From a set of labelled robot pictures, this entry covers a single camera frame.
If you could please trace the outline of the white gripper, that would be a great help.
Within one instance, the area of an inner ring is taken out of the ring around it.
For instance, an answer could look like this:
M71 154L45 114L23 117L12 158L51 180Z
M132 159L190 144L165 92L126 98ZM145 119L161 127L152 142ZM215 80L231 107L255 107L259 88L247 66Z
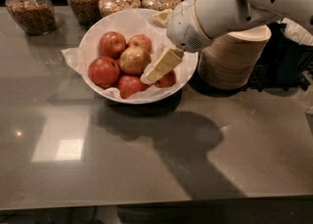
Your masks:
M179 49L163 48L141 75L143 83L151 85L181 64L184 52L196 53L213 40L201 29L196 16L196 0L184 0L174 10L165 9L148 18L152 27L166 28L168 39Z

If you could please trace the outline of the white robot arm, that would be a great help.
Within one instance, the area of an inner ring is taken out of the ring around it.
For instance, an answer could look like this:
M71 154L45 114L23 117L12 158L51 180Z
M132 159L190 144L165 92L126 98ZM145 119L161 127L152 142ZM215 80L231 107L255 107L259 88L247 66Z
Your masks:
M185 0L169 15L166 36L180 53L196 53L223 34L283 18L313 33L313 0Z

